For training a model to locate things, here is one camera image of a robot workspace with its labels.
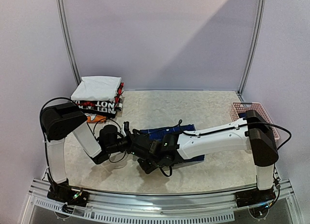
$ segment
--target plastic basket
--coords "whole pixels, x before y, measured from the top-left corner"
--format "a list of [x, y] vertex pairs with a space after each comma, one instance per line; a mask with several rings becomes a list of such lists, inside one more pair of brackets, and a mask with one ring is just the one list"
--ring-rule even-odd
[[[264, 107], [262, 106], [262, 104], [258, 103], [258, 102], [233, 102], [232, 103], [232, 108], [230, 111], [230, 115], [233, 121], [236, 121], [239, 119], [238, 114], [240, 113], [245, 113], [247, 110], [251, 110], [254, 109], [256, 110], [263, 119], [265, 119], [266, 122], [268, 123], [272, 123], [272, 121], [270, 120], [270, 117], [268, 116], [266, 110], [264, 109]], [[272, 128], [273, 129], [273, 134], [275, 136], [275, 140], [278, 141], [280, 139], [280, 136], [276, 130], [276, 128]]]

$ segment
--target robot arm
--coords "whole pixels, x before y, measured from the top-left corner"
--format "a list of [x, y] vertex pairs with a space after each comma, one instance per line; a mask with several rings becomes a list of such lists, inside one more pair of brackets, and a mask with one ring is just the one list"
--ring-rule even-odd
[[[235, 122], [205, 130], [184, 131], [186, 134], [192, 134], [194, 136], [181, 134], [178, 139], [178, 144], [180, 145], [178, 152], [181, 157], [186, 160], [198, 155], [215, 153], [225, 150], [250, 150], [252, 149], [252, 146], [250, 137], [248, 135], [248, 126], [245, 125], [240, 128], [229, 129], [232, 126], [238, 127], [244, 124], [247, 124], [246, 119], [238, 119]], [[199, 136], [203, 133], [216, 132], [223, 129], [229, 130], [217, 132], [214, 134], [208, 134], [205, 136]], [[259, 190], [266, 190], [272, 188], [274, 163], [277, 161], [277, 159], [278, 158], [275, 151], [274, 158], [266, 162], [266, 166], [256, 165], [257, 187]]]
[[[115, 126], [107, 125], [100, 131], [98, 139], [95, 139], [86, 121], [86, 116], [72, 103], [50, 106], [42, 112], [41, 124], [47, 139], [46, 156], [52, 182], [66, 185], [58, 186], [58, 189], [70, 187], [65, 173], [63, 147], [65, 137], [73, 132], [95, 164], [108, 160], [111, 153], [126, 151], [139, 158], [138, 163], [146, 174], [165, 166], [171, 168], [199, 155], [251, 149], [258, 190], [267, 193], [272, 190], [274, 164], [279, 156], [272, 129], [262, 124], [264, 119], [254, 110], [247, 111], [245, 118], [226, 125], [167, 134], [162, 142], [150, 140], [139, 131], [130, 133], [128, 122], [125, 122], [123, 134], [118, 133]], [[56, 191], [55, 188], [53, 190], [52, 193], [57, 196], [50, 194], [51, 199], [65, 201], [68, 197], [72, 198], [72, 193]], [[61, 193], [66, 195], [59, 199]]]

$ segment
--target marble tabletop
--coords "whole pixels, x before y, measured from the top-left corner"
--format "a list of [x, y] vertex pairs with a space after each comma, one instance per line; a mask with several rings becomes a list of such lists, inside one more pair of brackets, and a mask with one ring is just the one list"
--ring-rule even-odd
[[[120, 125], [129, 121], [131, 129], [174, 126], [179, 119], [197, 130], [222, 125], [232, 121], [231, 103], [239, 102], [232, 91], [125, 91], [123, 97], [123, 111], [115, 120]], [[97, 136], [101, 128], [98, 124]], [[159, 170], [146, 175], [132, 155], [117, 164], [95, 165], [72, 134], [66, 138], [64, 155], [70, 185], [102, 191], [174, 194], [256, 183], [252, 154], [244, 150], [208, 154], [202, 163], [174, 169], [169, 178]]]

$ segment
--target gray wall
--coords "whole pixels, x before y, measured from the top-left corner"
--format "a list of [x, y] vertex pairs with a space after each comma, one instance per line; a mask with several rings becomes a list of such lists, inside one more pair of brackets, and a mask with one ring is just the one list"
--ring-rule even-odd
[[0, 223], [16, 224], [45, 167], [39, 110], [75, 88], [56, 0], [0, 0]]
[[237, 90], [258, 0], [64, 0], [81, 76], [135, 90]]
[[310, 0], [266, 0], [244, 93], [263, 103], [274, 123], [292, 131], [277, 168], [289, 178], [310, 223]]

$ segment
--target navy blue towel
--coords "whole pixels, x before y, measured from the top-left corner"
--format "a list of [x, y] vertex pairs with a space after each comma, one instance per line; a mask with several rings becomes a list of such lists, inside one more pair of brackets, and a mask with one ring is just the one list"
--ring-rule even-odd
[[[184, 130], [184, 131], [195, 131], [196, 130], [194, 124], [181, 126], [181, 127], [182, 127], [182, 130]], [[180, 132], [181, 129], [179, 126], [176, 126], [173, 128], [161, 127], [161, 128], [156, 128], [156, 129], [148, 129], [148, 130], [140, 130], [140, 131], [144, 134], [150, 134], [149, 137], [151, 140], [162, 141], [166, 134], [171, 134], [174, 132]], [[184, 163], [196, 162], [196, 161], [204, 161], [204, 155], [196, 156], [196, 157], [191, 158], [189, 160], [184, 160]]]

